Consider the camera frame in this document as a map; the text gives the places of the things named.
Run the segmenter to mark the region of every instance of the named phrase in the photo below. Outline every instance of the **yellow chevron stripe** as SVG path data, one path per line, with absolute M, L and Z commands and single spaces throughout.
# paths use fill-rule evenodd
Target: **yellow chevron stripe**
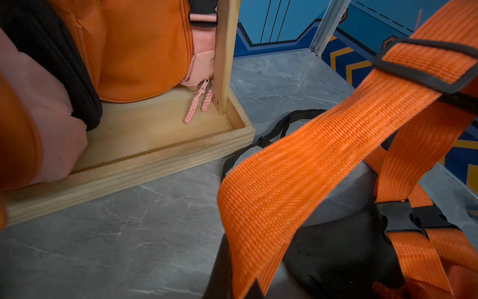
M 467 174 L 467 186 L 473 190 L 473 192 L 478 193 L 478 166 L 469 164 L 468 165 L 468 174 Z
M 330 67 L 337 72 L 337 69 L 335 67 L 335 58 L 337 56 L 340 56 L 340 55 L 343 55 L 343 54 L 347 54 L 347 53 L 350 53 L 350 52 L 353 52 L 354 50 L 352 50 L 351 47 L 347 47 L 347 48 L 343 48 L 343 49 L 340 49 L 340 50 L 337 50 L 337 51 L 333 51 L 330 53 Z
M 453 147 L 478 149 L 478 141 L 456 140 Z
M 371 66 L 371 65 L 372 65 L 372 63 L 370 61 L 365 60 L 365 61 L 360 61 L 360 62 L 357 62 L 357 63 L 346 66 L 345 67 L 345 73 L 347 75 L 347 82 L 350 83 L 350 85 L 352 85 L 352 71 L 354 69 L 364 68 L 364 67 L 368 67 L 368 66 Z

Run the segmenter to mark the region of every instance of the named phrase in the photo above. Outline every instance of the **wooden base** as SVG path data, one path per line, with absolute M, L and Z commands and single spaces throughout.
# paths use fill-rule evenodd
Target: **wooden base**
M 185 124 L 195 94 L 178 86 L 136 103 L 103 103 L 101 124 L 88 132 L 88 147 L 68 177 L 4 194 L 8 225 L 224 157 L 252 143 L 255 129 L 232 90 L 226 114 L 219 115 L 213 105 L 202 112 L 203 95 L 193 120 Z

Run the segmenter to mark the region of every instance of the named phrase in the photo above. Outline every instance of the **black plastic buckle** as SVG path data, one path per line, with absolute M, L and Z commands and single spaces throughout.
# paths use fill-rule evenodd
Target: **black plastic buckle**
M 260 146 L 262 148 L 265 148 L 269 145 L 272 144 L 272 142 L 270 142 L 269 140 L 265 139 L 264 137 L 259 137 L 259 139 L 257 140 L 256 142 L 257 146 Z
M 217 27 L 217 0 L 189 0 L 191 10 L 189 11 L 189 23 L 196 27 Z M 215 22 L 192 21 L 191 14 L 215 15 Z
M 437 206 L 426 206 L 413 208 L 415 223 L 422 229 L 427 228 L 460 228 L 446 220 L 445 215 Z
M 412 82 L 422 84 L 429 89 L 448 95 L 459 92 L 476 76 L 478 76 L 478 63 L 476 63 L 468 71 L 466 71 L 463 76 L 461 76 L 455 83 L 449 84 L 434 75 L 430 75 L 420 70 L 398 65 L 393 62 L 384 61 L 383 57 L 385 56 L 385 54 L 397 43 L 416 44 L 431 48 L 444 49 L 463 53 L 470 57 L 478 59 L 478 49 L 464 44 L 407 38 L 397 39 L 389 43 L 379 54 L 375 56 L 372 62 L 373 66 L 384 72 L 396 75 Z
M 416 226 L 409 202 L 384 202 L 376 204 L 376 207 L 379 214 L 386 218 L 385 236 L 391 232 L 417 232 L 426 236 L 424 231 Z

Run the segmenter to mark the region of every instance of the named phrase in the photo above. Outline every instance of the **metal pole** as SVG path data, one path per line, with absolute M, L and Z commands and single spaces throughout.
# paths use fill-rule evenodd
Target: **metal pole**
M 319 24 L 319 28 L 315 33 L 314 39 L 310 44 L 310 50 L 316 53 L 318 56 L 322 55 L 322 52 L 327 46 L 328 41 L 332 37 L 338 22 L 342 19 L 350 0 L 331 0 L 327 10 Z

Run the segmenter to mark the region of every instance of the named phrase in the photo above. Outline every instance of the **wooden frame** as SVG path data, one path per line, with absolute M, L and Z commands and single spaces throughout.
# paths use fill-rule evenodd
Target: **wooden frame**
M 255 129 L 229 87 L 239 0 L 219 1 L 217 11 L 217 110 L 198 110 L 190 124 L 183 123 L 196 92 L 182 86 L 135 103 L 104 102 L 101 124 L 87 133 L 88 147 L 68 177 L 3 194 L 9 226 L 212 161 L 252 143 Z

